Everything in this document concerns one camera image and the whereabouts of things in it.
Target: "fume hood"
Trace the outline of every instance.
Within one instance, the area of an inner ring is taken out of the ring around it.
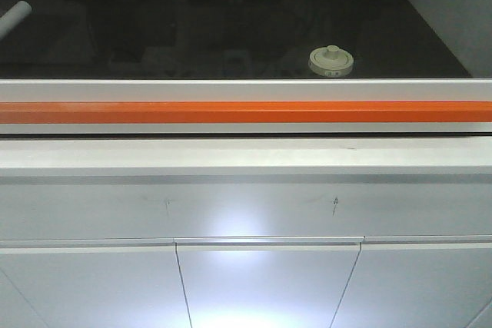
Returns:
[[[0,0],[2,328],[492,326],[490,0]]]

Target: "beige drain cap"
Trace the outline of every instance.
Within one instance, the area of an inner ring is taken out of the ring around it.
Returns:
[[[354,57],[336,45],[318,48],[309,56],[309,68],[316,73],[329,78],[344,77],[352,72]]]

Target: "white cabinet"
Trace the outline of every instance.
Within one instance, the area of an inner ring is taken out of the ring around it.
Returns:
[[[159,187],[81,178],[32,181],[0,185],[0,239],[171,237]]]
[[[489,234],[490,178],[459,181],[193,176],[3,184],[0,239]]]
[[[2,328],[46,328],[29,303],[1,271],[0,326]]]
[[[490,328],[492,326],[492,306],[489,305],[482,314],[467,328]]]
[[[492,244],[367,244],[333,328],[463,328],[492,297]]]
[[[356,245],[178,245],[194,328],[325,328]]]
[[[10,250],[0,267],[50,328],[189,328],[174,246]]]
[[[269,177],[162,190],[173,200],[174,237],[489,234],[490,183],[401,177]]]

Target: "white wall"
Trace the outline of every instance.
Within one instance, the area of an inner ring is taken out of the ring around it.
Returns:
[[[492,77],[492,0],[410,0],[474,77]]]

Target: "white pipe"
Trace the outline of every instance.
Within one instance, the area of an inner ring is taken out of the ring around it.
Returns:
[[[0,18],[0,40],[8,35],[32,12],[29,3],[20,1]]]

